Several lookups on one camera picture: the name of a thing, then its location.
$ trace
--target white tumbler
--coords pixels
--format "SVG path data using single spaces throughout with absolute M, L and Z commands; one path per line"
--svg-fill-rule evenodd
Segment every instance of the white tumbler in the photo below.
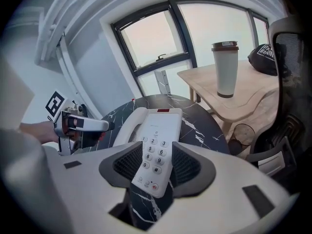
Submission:
M 214 62 L 216 68 L 217 94 L 223 98 L 234 95 L 237 66 L 237 41 L 223 41 L 213 44 Z

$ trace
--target black marble table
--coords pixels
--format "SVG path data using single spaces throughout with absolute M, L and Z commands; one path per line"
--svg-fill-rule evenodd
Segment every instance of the black marble table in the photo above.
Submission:
M 214 118 L 196 102 L 181 96 L 153 95 L 130 101 L 110 112 L 103 119 L 113 121 L 115 129 L 88 151 L 106 149 L 113 146 L 117 134 L 129 115 L 138 107 L 148 109 L 181 108 L 183 111 L 179 142 L 200 146 L 229 154 L 225 137 Z M 146 230 L 159 220 L 173 202 L 173 187 L 169 181 L 164 197 L 154 198 L 131 184 L 130 199 L 134 225 Z

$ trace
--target office chair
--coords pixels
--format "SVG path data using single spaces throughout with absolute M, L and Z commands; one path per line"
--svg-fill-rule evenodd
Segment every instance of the office chair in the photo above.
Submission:
M 312 67 L 303 29 L 296 16 L 274 22 L 270 42 L 279 76 L 275 121 L 258 132 L 246 160 L 290 192 L 298 162 L 307 160 L 312 145 Z

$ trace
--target window handle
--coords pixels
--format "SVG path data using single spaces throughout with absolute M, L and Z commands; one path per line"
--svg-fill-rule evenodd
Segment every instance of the window handle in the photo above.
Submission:
M 158 59 L 156 60 L 156 61 L 159 61 L 159 60 L 162 60 L 162 59 L 164 59 L 164 57 L 162 57 L 162 58 L 160 58 L 161 56 L 165 56 L 166 54 L 162 54 L 162 55 L 160 55 L 160 56 L 158 56 Z

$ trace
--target white telephone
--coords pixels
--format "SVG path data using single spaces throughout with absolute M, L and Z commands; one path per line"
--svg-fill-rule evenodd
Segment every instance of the white telephone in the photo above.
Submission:
M 124 122 L 113 146 L 143 141 L 143 162 L 132 183 L 156 198 L 163 197 L 172 171 L 172 142 L 179 140 L 179 108 L 139 107 Z

